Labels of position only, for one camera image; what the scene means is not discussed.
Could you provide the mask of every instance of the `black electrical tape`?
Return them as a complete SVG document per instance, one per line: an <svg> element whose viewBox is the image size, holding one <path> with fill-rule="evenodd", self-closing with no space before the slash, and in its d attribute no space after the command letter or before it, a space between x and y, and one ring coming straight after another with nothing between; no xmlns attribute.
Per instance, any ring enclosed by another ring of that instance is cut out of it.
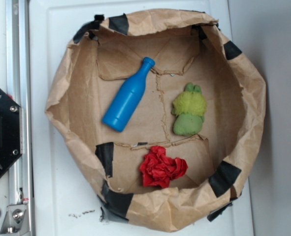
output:
<svg viewBox="0 0 291 236"><path fill-rule="evenodd" d="M225 205L224 207L216 210L215 212L212 212L211 214L209 214L207 216L208 221L212 222L213 220L215 220L219 215L222 215L223 211L225 211L226 208L231 207L233 205L233 203L228 203L227 205Z"/></svg>
<svg viewBox="0 0 291 236"><path fill-rule="evenodd" d="M112 177L112 161L114 159L114 143L105 143L96 146L96 156L102 163L107 176Z"/></svg>
<svg viewBox="0 0 291 236"><path fill-rule="evenodd" d="M224 51L227 60L232 60L242 54L242 51L232 41L224 44Z"/></svg>
<svg viewBox="0 0 291 236"><path fill-rule="evenodd" d="M123 194L113 192L109 189L105 181L102 186L101 194L106 200L104 204L105 208L111 213L125 219L133 198L133 193Z"/></svg>
<svg viewBox="0 0 291 236"><path fill-rule="evenodd" d="M127 16L123 14L122 16L109 17L109 28L116 32L127 35L129 30Z"/></svg>
<svg viewBox="0 0 291 236"><path fill-rule="evenodd" d="M209 178L209 183L217 198L233 186L241 172L241 169L225 161L220 163L215 173Z"/></svg>
<svg viewBox="0 0 291 236"><path fill-rule="evenodd" d="M196 30L198 31L199 39L200 39L200 40L204 40L204 39L208 38L208 37L206 36L206 34L204 33L204 31L203 31L203 29L202 29L201 26L193 25L193 26L192 26L192 29L196 29Z"/></svg>
<svg viewBox="0 0 291 236"><path fill-rule="evenodd" d="M94 34L92 32L90 32L90 30L98 30L99 29L99 25L101 24L101 22L105 19L104 15L95 15L95 20L88 22L86 24L84 24L79 31L75 34L75 36L73 37L73 42L74 43L78 43L79 41L81 41L82 37L84 36L84 34L88 31L89 37L90 39L94 38Z"/></svg>

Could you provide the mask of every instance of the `blue bottle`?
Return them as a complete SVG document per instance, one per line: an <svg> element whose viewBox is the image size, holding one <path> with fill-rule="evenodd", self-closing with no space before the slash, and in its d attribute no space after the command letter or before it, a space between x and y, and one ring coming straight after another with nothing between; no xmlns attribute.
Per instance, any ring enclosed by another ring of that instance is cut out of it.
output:
<svg viewBox="0 0 291 236"><path fill-rule="evenodd" d="M124 130L143 97L146 76L154 65L155 61L150 58L144 58L143 65L139 71L127 78L120 87L102 122L119 132Z"/></svg>

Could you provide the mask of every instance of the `green plush toy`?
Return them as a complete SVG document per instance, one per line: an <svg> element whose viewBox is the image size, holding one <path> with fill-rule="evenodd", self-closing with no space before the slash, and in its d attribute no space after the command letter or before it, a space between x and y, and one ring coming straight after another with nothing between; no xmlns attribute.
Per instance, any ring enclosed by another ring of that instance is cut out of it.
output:
<svg viewBox="0 0 291 236"><path fill-rule="evenodd" d="M173 128L175 134L191 136L200 132L207 107L200 86L187 84L185 91L173 101L173 106L171 113L177 116Z"/></svg>

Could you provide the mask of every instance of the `red crumpled fabric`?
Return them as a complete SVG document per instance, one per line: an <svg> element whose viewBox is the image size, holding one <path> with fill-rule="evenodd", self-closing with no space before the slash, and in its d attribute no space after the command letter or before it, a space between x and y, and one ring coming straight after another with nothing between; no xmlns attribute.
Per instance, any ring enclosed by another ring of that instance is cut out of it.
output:
<svg viewBox="0 0 291 236"><path fill-rule="evenodd" d="M175 159L166 156L166 149L153 146L145 160L140 165L143 173L143 186L161 186L168 188L171 180L179 178L186 173L188 165L184 159Z"/></svg>

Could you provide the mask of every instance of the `black bracket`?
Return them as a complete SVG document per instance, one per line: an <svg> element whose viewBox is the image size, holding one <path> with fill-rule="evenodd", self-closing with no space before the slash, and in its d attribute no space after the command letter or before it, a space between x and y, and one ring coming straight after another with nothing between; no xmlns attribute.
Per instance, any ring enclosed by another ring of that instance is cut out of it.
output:
<svg viewBox="0 0 291 236"><path fill-rule="evenodd" d="M20 106L0 89L0 178L21 155Z"/></svg>

